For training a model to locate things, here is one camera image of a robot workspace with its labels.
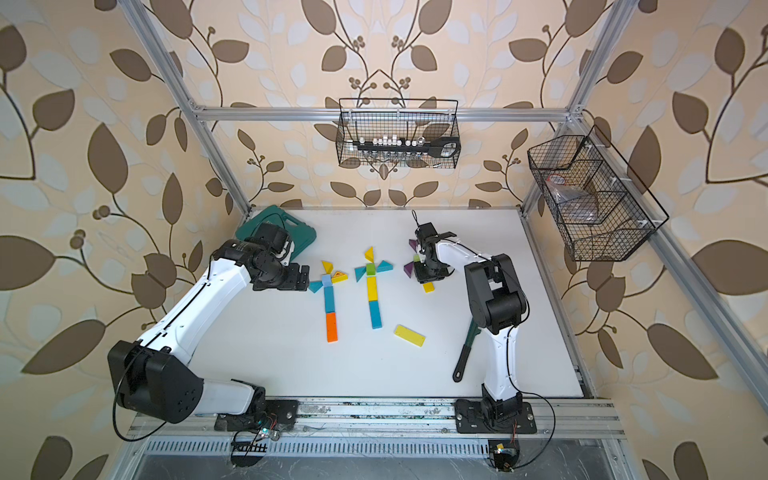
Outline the lime yellow rectangular block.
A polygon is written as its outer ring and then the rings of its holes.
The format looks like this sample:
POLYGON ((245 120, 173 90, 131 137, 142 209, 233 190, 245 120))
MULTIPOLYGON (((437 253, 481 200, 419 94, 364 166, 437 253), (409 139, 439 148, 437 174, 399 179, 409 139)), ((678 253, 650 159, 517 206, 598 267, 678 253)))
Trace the lime yellow rectangular block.
POLYGON ((426 340, 426 337, 418 332, 415 332, 403 325, 397 325, 394 334, 406 341, 409 342, 417 347, 422 347, 424 345, 424 342, 426 340))

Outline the teal long block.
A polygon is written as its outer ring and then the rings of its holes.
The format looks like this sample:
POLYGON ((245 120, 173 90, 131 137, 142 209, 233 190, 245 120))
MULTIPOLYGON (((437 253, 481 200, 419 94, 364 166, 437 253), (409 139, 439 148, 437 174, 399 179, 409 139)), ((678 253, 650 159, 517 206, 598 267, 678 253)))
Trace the teal long block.
POLYGON ((377 300, 369 301, 369 313, 370 313, 370 319, 371 319, 371 327, 376 329, 381 329, 383 327, 383 322, 381 318, 381 311, 379 302, 377 300))

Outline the teal long block diagonal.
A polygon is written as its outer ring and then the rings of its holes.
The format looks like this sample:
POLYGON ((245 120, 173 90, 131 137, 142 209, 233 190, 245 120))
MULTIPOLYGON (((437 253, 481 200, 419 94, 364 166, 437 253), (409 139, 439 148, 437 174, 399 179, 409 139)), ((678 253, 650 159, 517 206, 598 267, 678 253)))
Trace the teal long block diagonal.
POLYGON ((324 293, 325 312, 327 314, 334 313, 335 312, 335 297, 334 297, 333 286, 325 286, 323 288, 323 293, 324 293))

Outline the orange rectangular block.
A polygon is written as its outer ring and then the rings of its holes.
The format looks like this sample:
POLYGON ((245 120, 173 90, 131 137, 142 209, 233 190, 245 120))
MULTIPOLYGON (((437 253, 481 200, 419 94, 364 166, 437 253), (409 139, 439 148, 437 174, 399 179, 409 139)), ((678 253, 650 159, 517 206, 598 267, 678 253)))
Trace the orange rectangular block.
POLYGON ((335 312, 328 312, 325 316, 326 339, 328 343, 338 341, 338 327, 335 312))

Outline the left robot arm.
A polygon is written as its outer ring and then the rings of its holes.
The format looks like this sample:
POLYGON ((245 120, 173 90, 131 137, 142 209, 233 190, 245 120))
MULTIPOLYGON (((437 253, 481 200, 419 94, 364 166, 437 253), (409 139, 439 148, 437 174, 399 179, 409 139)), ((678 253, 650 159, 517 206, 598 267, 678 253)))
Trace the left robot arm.
POLYGON ((113 406, 169 424, 206 414, 223 417, 234 430, 268 421, 264 388, 205 380, 189 364, 205 333, 242 290, 307 290, 309 268, 292 262, 293 251, 289 231, 271 223, 215 250, 202 277, 162 320, 136 341, 119 341, 109 351, 113 406))

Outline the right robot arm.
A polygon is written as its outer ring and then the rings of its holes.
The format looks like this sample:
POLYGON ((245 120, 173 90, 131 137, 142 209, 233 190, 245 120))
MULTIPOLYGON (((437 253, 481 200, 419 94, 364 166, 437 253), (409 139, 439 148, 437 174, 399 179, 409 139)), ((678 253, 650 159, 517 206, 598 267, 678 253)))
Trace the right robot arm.
POLYGON ((419 254, 413 273, 419 283, 464 275, 471 320, 452 379, 463 380, 472 346, 479 336, 489 341, 489 364, 481 385, 481 412, 487 422, 511 419, 522 411, 523 392, 515 385, 513 350, 516 328, 530 313, 528 299, 510 257, 487 256, 439 233, 430 222, 419 223, 412 245, 419 254))

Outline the green plastic tool case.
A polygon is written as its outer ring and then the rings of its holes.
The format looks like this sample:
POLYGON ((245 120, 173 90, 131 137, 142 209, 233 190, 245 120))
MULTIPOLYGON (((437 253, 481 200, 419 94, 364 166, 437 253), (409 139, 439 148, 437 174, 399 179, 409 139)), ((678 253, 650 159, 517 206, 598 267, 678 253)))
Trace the green plastic tool case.
POLYGON ((294 245, 291 260, 295 260, 317 238, 316 230, 313 227, 276 205, 268 206, 247 220, 236 230, 235 238, 245 241, 252 237, 262 224, 278 226, 288 233, 294 245))

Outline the plastic bag in basket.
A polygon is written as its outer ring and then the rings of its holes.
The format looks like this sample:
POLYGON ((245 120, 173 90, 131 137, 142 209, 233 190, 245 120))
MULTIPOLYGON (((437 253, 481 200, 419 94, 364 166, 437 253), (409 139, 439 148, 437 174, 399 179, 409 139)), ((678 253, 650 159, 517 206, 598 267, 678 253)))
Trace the plastic bag in basket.
POLYGON ((598 223, 599 202, 596 193, 567 185, 565 178, 560 175, 550 175, 546 184, 555 203, 553 216, 556 221, 563 224, 598 223))

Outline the socket set rail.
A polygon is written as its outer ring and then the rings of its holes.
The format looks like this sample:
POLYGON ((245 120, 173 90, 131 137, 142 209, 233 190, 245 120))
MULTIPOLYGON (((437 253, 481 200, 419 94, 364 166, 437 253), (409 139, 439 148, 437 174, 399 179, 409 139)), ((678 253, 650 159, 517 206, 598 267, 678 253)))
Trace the socket set rail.
POLYGON ((405 154, 406 156, 430 157, 436 159, 448 159, 456 157, 461 152, 461 143, 458 137, 439 137, 433 142, 426 140, 388 140, 353 141, 350 143, 358 151, 368 154, 405 154))

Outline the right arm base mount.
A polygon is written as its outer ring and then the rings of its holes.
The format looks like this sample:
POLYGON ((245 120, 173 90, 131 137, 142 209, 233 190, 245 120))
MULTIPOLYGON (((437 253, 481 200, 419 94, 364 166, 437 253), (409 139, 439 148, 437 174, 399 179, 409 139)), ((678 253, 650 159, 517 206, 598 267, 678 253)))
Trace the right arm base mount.
POLYGON ((535 434, 538 429, 529 402, 521 392, 506 400, 494 400, 482 387, 480 400, 454 402, 456 430, 460 434, 535 434))

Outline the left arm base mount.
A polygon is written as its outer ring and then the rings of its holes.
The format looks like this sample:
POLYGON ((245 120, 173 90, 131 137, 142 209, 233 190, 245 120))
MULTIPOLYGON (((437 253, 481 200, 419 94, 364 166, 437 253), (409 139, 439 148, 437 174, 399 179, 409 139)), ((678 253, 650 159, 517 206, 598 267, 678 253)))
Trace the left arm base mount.
POLYGON ((255 386, 251 404, 246 411, 240 415, 218 414, 214 429, 251 433, 257 433, 263 429, 267 429, 269 433, 290 431, 298 418, 298 407, 298 400, 268 400, 266 389, 255 386))

